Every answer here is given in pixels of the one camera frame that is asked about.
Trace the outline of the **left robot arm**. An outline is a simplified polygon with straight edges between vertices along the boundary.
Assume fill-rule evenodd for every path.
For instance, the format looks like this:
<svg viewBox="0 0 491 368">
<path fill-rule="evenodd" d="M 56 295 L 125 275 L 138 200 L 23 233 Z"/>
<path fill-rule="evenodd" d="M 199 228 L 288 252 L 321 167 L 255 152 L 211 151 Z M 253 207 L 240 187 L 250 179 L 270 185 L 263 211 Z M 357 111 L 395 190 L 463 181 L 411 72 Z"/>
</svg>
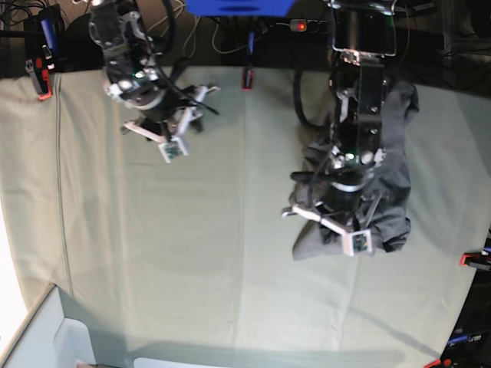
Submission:
<svg viewBox="0 0 491 368">
<path fill-rule="evenodd" d="M 304 148 L 291 178 L 290 214 L 322 242 L 363 238 L 380 200 L 369 188 L 382 168 L 384 59 L 397 53 L 394 1 L 331 1 L 332 111 Z"/>
</svg>

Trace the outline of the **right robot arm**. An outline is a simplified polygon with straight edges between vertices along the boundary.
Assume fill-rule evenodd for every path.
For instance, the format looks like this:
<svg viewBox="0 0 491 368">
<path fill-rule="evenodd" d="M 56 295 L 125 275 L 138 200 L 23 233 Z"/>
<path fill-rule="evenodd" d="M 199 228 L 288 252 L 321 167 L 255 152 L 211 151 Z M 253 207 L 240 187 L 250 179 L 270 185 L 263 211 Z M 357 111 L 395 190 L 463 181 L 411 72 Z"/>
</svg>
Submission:
<svg viewBox="0 0 491 368">
<path fill-rule="evenodd" d="M 170 20 L 167 38 L 149 36 L 134 1 L 92 1 L 88 31 L 102 50 L 106 94 L 140 114 L 123 124 L 123 133 L 174 144 L 188 129 L 203 131 L 203 100 L 216 87 L 178 87 L 190 64 L 186 57 L 169 73 L 163 70 L 160 59 L 171 50 L 176 31 L 172 5 L 163 4 Z"/>
</svg>

